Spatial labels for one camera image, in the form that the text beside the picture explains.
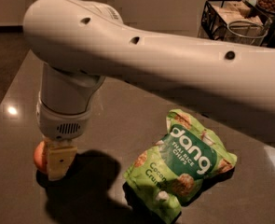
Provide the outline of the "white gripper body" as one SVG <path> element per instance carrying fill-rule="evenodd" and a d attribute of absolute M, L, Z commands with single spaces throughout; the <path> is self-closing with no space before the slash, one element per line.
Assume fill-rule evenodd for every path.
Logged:
<path fill-rule="evenodd" d="M 87 126 L 93 94 L 104 77 L 43 65 L 36 115 L 41 133 L 55 141 L 74 139 Z"/>

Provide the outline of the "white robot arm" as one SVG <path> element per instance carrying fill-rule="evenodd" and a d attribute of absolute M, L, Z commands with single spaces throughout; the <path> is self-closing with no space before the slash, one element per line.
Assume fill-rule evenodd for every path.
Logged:
<path fill-rule="evenodd" d="M 114 77 L 275 147 L 275 49 L 134 29 L 80 0 L 34 2 L 23 32 L 44 63 L 37 118 L 52 140 L 84 132 L 93 93 Z"/>

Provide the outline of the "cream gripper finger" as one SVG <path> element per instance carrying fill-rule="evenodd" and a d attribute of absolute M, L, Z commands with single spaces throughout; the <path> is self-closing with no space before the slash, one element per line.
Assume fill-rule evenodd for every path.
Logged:
<path fill-rule="evenodd" d="M 46 141 L 47 174 L 49 181 L 65 177 L 77 153 L 77 146 L 71 140 Z"/>

